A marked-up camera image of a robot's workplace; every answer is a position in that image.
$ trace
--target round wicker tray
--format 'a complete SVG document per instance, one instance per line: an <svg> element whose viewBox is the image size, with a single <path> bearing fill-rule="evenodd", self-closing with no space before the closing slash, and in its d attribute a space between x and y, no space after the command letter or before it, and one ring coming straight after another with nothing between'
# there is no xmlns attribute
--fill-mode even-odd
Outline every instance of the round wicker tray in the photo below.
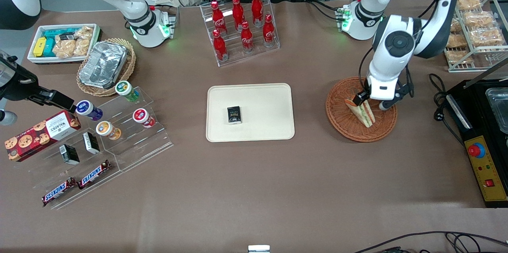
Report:
<svg viewBox="0 0 508 253"><path fill-rule="evenodd" d="M129 50L129 54L127 55L127 61L123 65L122 71L120 72L120 75L118 76L117 79L118 81L127 80L129 76L131 76L131 74L134 72L134 65L136 64L136 54L134 53L132 45L127 40L119 38L112 38L104 41L121 44ZM79 72L83 69L88 59L89 57L87 56L83 61L83 63L81 63L78 70L78 75L76 76L76 81L78 81L79 88L83 90L83 92L85 93L98 97L106 97L115 94L116 92L114 87L110 89L102 89L98 87L84 85L83 83L81 83L81 81L79 81Z"/></svg>
<svg viewBox="0 0 508 253"><path fill-rule="evenodd" d="M397 108L394 105L383 111L379 108L378 100L369 99L369 105L376 122L367 128L344 103L344 99L351 98L361 90L362 86L357 76L336 83L326 98L326 114L333 127L345 137L361 142L378 141L386 137L395 127Z"/></svg>

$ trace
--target brown tabletop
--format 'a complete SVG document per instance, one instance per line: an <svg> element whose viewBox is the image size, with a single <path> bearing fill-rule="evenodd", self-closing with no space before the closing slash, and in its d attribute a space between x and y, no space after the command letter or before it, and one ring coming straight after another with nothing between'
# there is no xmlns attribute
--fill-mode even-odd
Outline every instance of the brown tabletop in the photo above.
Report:
<svg viewBox="0 0 508 253"><path fill-rule="evenodd" d="M428 3L392 0L388 13L416 16ZM274 253L353 252L428 230L506 240L508 209L484 208L464 149L432 119L435 89L427 74L439 74L448 88L473 75L449 74L442 56L413 58L416 96L398 104L393 132L355 143L329 123L325 98L334 83L357 75L370 41L338 33L305 3L277 4L275 18L280 50L218 68L198 8L182 9L175 39L153 49L136 43L117 11L45 12L38 25L97 23L103 38L131 41L138 56L131 81L154 99L175 146L60 210L42 208L43 193L32 189L22 163L0 159L2 251L221 253L270 244ZM79 90L76 64L23 65L46 88L107 101ZM291 86L294 138L209 143L208 89L249 83ZM2 140L58 111L27 101L9 102L7 109L19 121L0 129ZM441 235L393 245L450 250Z"/></svg>

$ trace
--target clear acrylic bottle rack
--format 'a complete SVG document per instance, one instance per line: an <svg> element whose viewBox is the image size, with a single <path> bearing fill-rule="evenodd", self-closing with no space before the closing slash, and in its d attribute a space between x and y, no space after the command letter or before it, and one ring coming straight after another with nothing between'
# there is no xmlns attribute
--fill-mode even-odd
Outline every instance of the clear acrylic bottle rack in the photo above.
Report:
<svg viewBox="0 0 508 253"><path fill-rule="evenodd" d="M222 11L225 19L225 25L227 28L227 35L224 35L222 38L225 41L225 46L227 50L227 54L229 59L227 61L220 61L215 55L217 65L219 67L228 65L231 63L235 63L241 61L243 59L251 58L253 56L258 56L259 54L263 54L265 52L271 52L273 50L278 50L281 48L281 41L279 40L279 36L277 33L277 26L275 24L275 16L272 9L272 3L270 0L261 0L263 3L263 17L266 14L272 15L272 22L274 26L274 40L275 44L272 47L265 47L263 45L263 26L256 27L252 23L252 11L250 10L250 5L252 0L240 0L240 3L243 7L243 13L245 16L245 20L249 22L250 31L252 32L252 41L254 42L254 51L250 54L246 54L243 52L242 47L242 39L240 37L240 33L235 30L235 21L233 19L233 0L218 0L219 9ZM201 14L203 16L203 20L205 21L206 31L208 33L208 38L210 39L210 43L212 45L213 53L215 54L214 49L214 36L212 31L215 30L214 20L212 20L212 7L210 3L205 3L199 6L201 9Z"/></svg>
<svg viewBox="0 0 508 253"><path fill-rule="evenodd" d="M131 170L173 146L164 126L157 121L156 114L151 108L154 101L141 88L136 87L135 90L139 93L136 102L129 102L122 96L111 99L98 106L104 113L99 121L79 116L80 130L15 166L15 168L29 168L33 188L40 189L40 196L34 198L40 199L69 177L73 177L79 182L102 162L108 160L112 167L84 189L74 186L47 205L51 209L62 208L91 190L99 188L113 177ZM156 120L153 127L144 128L143 125L132 119L133 112L138 108L145 108ZM98 135L95 128L100 121L109 121L113 126L119 128L122 131L121 137L113 141ZM92 154L86 150L83 141L85 132L92 133L97 138L100 153ZM80 160L77 165L65 164L62 160L60 146L64 144L76 148Z"/></svg>

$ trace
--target red bottle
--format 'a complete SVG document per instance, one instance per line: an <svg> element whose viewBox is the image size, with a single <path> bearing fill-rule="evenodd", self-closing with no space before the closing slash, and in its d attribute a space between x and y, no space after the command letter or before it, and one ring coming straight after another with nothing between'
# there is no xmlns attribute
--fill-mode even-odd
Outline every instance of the red bottle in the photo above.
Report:
<svg viewBox="0 0 508 253"><path fill-rule="evenodd" d="M216 25L216 29L221 32L221 35L227 35L227 28L225 27L225 20L222 11L219 10L219 3L217 1L212 1L212 20L214 20L214 24Z"/></svg>
<svg viewBox="0 0 508 253"><path fill-rule="evenodd" d="M214 34L214 49L216 49L217 59L226 61L229 56L227 55L224 39L221 38L221 32L214 30L212 33Z"/></svg>
<svg viewBox="0 0 508 253"><path fill-rule="evenodd" d="M263 2L261 0L252 0L252 23L256 27L263 25Z"/></svg>
<svg viewBox="0 0 508 253"><path fill-rule="evenodd" d="M240 4L240 0L233 0L233 18L235 20L235 30L241 33L245 16L243 15L243 7Z"/></svg>
<svg viewBox="0 0 508 253"><path fill-rule="evenodd" d="M263 37L265 38L263 44L266 47L272 47L275 44L274 30L275 28L272 23L272 15L266 14L265 25L263 25Z"/></svg>
<svg viewBox="0 0 508 253"><path fill-rule="evenodd" d="M242 46L243 52L250 54L254 50L254 42L252 41L252 32L249 29L249 23L243 21L242 23Z"/></svg>

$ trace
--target cookie box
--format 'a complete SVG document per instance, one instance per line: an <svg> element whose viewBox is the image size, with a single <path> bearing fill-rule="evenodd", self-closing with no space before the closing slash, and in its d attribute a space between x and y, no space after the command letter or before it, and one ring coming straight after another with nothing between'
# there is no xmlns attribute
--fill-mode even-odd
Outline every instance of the cookie box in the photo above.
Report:
<svg viewBox="0 0 508 253"><path fill-rule="evenodd" d="M81 125L78 117L63 110L16 137L5 141L9 160L23 161L76 132L79 128L81 128Z"/></svg>

